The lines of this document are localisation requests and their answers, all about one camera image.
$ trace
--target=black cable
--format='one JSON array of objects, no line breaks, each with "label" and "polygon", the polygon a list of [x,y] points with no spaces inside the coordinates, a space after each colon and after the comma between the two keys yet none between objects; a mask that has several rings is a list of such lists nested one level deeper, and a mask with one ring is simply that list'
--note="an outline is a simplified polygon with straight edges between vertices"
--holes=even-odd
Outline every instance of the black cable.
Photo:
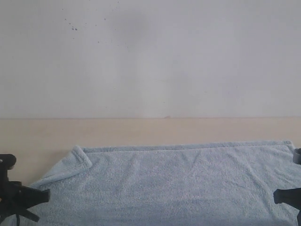
[{"label": "black cable", "polygon": [[16,217],[17,217],[17,226],[20,226],[20,215],[16,214]]}]

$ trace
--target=wooden surface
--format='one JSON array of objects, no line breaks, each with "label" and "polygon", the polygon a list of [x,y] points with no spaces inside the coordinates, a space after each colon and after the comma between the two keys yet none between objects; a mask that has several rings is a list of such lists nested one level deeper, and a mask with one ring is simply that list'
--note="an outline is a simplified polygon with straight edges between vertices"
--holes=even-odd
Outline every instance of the wooden surface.
[{"label": "wooden surface", "polygon": [[0,152],[17,157],[10,180],[37,180],[74,145],[169,145],[292,140],[301,147],[301,118],[0,120]]}]

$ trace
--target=light blue towel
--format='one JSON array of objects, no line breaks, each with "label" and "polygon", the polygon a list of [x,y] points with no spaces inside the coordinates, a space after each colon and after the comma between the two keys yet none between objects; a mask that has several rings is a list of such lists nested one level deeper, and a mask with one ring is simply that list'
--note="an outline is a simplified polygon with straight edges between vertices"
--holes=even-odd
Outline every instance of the light blue towel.
[{"label": "light blue towel", "polygon": [[295,226],[273,192],[301,187],[289,141],[74,147],[43,179],[49,203],[21,226]]}]

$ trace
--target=white wall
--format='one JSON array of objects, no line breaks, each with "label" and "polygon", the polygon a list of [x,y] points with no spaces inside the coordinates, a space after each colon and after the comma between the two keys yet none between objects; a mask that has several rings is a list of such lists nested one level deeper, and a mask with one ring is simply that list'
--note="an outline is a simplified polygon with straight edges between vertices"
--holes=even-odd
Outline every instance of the white wall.
[{"label": "white wall", "polygon": [[301,116],[300,9],[1,0],[0,118]]}]

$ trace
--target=black mount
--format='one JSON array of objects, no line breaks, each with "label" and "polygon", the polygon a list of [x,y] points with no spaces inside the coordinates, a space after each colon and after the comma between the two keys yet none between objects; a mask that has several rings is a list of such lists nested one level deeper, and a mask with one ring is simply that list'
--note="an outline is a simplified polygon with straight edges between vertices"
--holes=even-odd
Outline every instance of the black mount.
[{"label": "black mount", "polygon": [[27,209],[49,202],[50,190],[40,191],[22,186],[20,181],[9,181],[8,170],[15,163],[16,157],[12,154],[0,154],[0,224],[15,214],[38,222],[40,218]]},{"label": "black mount", "polygon": [[[296,149],[293,154],[293,162],[301,165],[301,148]],[[274,192],[275,204],[286,203],[299,210],[297,216],[298,226],[301,226],[301,188],[281,190],[277,189]]]}]

